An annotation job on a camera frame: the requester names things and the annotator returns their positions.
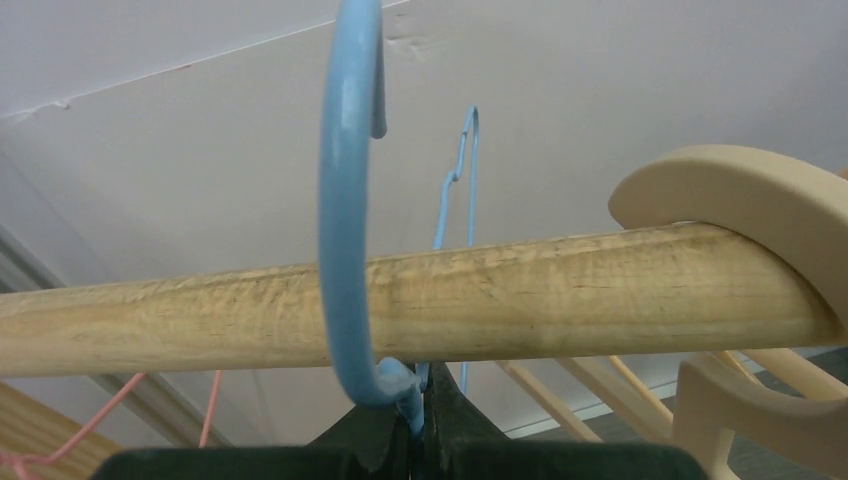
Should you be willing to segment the blue wire hanger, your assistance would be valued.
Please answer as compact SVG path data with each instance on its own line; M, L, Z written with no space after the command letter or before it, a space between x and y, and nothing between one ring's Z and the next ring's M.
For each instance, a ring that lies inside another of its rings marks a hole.
M344 1L335 23L320 127L318 267L332 365L361 407L393 405L424 432L429 365L376 360L366 288L369 145L387 133L382 6Z

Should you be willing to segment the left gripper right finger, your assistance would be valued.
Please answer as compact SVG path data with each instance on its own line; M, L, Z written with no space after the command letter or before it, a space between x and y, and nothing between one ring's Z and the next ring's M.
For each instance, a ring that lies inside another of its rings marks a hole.
M506 435L460 391L446 364L430 365L424 394L423 479L497 479Z

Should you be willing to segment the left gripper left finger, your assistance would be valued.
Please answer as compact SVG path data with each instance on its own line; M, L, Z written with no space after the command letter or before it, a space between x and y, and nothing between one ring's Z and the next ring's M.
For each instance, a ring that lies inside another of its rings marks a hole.
M354 407L307 444L329 455L331 479L408 479L414 439L393 407Z

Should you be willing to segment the pink wire hanger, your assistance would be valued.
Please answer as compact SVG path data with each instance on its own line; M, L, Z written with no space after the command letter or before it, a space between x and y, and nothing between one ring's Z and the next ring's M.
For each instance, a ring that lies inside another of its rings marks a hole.
M1 476L87 479L128 449L220 447L217 387L199 374L197 398L177 374L12 378L1 382Z

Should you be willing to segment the beige plastic hanger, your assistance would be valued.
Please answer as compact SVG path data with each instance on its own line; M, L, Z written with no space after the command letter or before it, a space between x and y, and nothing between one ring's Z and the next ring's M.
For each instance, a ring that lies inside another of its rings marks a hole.
M635 434L649 442L671 442L673 413L663 400L676 393L671 378L672 360L684 354L669 355L666 365L653 382L646 383L633 370L635 357L557 358L579 386L595 399L588 407L574 409L548 388L531 371L514 362L498 360L496 365L547 415L545 420L509 429L515 439L565 438L600 442L602 437L589 425L591 419L611 414Z
M675 150L627 176L608 208L624 228L698 221L741 234L782 259L847 319L847 183L804 161L755 148ZM729 479L733 438L824 475L847 475L847 400L792 397L708 354L679 368L672 438L713 479Z

